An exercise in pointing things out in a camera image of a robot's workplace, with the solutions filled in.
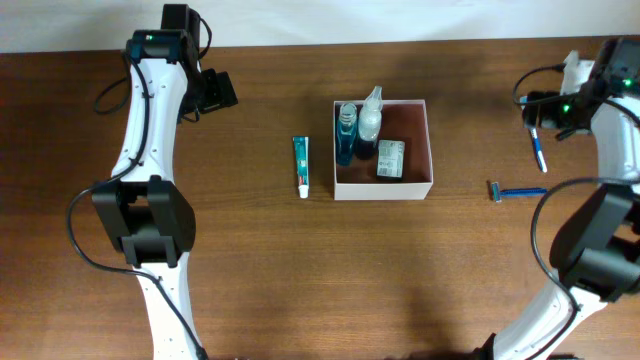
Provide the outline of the green toothpaste tube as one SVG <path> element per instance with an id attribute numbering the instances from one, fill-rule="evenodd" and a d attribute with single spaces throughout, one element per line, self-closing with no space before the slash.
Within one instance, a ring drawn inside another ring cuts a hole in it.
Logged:
<path id="1" fill-rule="evenodd" d="M 309 197 L 309 138 L 306 136 L 294 136 L 293 145 L 296 160 L 296 179 L 299 196 L 302 199 Z"/>

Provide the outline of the blue white toothbrush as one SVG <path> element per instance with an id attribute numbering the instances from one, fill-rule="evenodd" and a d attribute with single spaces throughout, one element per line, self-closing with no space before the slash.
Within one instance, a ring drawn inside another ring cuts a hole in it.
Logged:
<path id="1" fill-rule="evenodd" d="M 524 127 L 529 132 L 532 147 L 533 147 L 533 153 L 534 153 L 534 157 L 536 159 L 538 168 L 542 173 L 547 173 L 548 172 L 547 164 L 546 164 L 541 143 L 537 134 L 538 107 L 522 105 L 521 109 L 522 109 Z"/>

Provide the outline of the teal mouthwash bottle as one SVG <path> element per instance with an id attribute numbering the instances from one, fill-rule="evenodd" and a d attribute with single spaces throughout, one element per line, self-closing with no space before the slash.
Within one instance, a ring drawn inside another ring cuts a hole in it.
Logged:
<path id="1" fill-rule="evenodd" d="M 336 162 L 349 166 L 357 135 L 357 107 L 353 103 L 342 104 L 336 124 Z"/>

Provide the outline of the clear spray bottle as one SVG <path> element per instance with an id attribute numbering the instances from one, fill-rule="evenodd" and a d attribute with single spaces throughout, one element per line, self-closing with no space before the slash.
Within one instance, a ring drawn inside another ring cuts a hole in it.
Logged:
<path id="1" fill-rule="evenodd" d="M 382 87 L 375 86 L 364 100 L 358 117 L 355 155 L 360 160 L 370 159 L 375 154 L 382 123 L 382 109 Z"/>

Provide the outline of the blue disposable razor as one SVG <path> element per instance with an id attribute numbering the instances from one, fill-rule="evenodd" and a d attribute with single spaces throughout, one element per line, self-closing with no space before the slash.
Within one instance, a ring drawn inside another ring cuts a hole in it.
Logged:
<path id="1" fill-rule="evenodd" d="M 491 198 L 496 203 L 500 203 L 503 199 L 508 198 L 536 197 L 545 195 L 547 193 L 547 189 L 540 187 L 501 189 L 498 182 L 490 182 L 489 189 Z"/>

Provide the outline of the green soap box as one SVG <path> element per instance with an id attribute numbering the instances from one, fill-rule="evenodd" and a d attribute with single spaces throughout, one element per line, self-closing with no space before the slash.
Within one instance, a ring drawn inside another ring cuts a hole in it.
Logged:
<path id="1" fill-rule="evenodd" d="M 396 140 L 378 142 L 376 175 L 399 180 L 403 176 L 405 143 Z"/>

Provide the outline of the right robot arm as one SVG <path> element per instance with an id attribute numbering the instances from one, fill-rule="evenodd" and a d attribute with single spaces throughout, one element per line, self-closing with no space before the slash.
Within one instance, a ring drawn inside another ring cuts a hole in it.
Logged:
<path id="1" fill-rule="evenodd" d="M 512 100 L 531 131 L 554 129 L 559 141 L 592 135 L 598 174 L 543 191 L 530 244 L 547 282 L 518 319 L 473 351 L 475 359 L 551 359 L 581 322 L 639 291 L 639 243 L 616 234 L 621 226 L 639 231 L 639 42 L 609 39 L 595 59 L 571 52 L 551 68 L 563 76 L 560 90 Z M 597 188 L 561 226 L 543 260 L 537 239 L 543 207 L 561 190 L 582 184 Z"/>

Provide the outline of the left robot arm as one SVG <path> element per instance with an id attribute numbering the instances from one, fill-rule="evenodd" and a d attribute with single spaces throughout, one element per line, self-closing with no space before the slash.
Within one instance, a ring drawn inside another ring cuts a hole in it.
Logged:
<path id="1" fill-rule="evenodd" d="M 208 27 L 187 4 L 166 4 L 156 30 L 137 30 L 123 52 L 131 103 L 125 137 L 111 177 L 91 200 L 121 273 L 143 291 L 155 359 L 205 359 L 192 315 L 188 260 L 195 244 L 195 213 L 175 185 L 176 130 L 237 104 L 225 72 L 202 69 Z"/>

